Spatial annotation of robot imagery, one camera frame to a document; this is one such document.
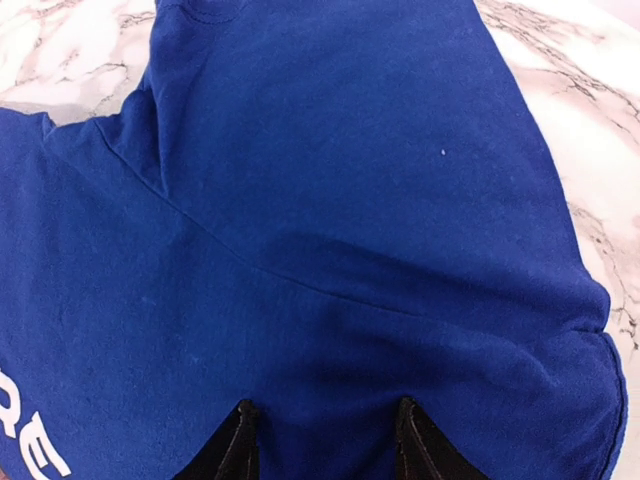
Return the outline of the blue printed t-shirt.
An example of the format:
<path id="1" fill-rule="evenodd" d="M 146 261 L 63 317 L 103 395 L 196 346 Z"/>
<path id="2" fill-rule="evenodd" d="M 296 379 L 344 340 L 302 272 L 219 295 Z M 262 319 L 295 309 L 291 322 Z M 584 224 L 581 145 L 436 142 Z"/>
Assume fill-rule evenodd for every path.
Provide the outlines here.
<path id="1" fill-rule="evenodd" d="M 471 1 L 160 1 L 117 114 L 1 112 L 1 467 L 607 479 L 628 397 L 548 146 Z"/>

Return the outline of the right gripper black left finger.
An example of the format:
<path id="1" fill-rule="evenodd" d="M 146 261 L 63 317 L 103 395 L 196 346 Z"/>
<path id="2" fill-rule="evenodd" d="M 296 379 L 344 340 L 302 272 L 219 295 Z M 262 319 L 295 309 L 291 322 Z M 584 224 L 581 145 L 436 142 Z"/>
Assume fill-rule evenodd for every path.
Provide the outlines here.
<path id="1" fill-rule="evenodd" d="M 179 472 L 179 480 L 258 480 L 258 419 L 255 405 L 250 400 L 241 400 Z"/>

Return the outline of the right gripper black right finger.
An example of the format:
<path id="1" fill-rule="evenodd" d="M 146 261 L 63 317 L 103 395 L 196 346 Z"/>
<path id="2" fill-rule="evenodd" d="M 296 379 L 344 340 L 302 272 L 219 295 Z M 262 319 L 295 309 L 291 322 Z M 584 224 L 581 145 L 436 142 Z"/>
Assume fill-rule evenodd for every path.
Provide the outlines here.
<path id="1" fill-rule="evenodd" d="M 397 480 L 485 480 L 411 397 L 400 401 L 395 442 Z"/>

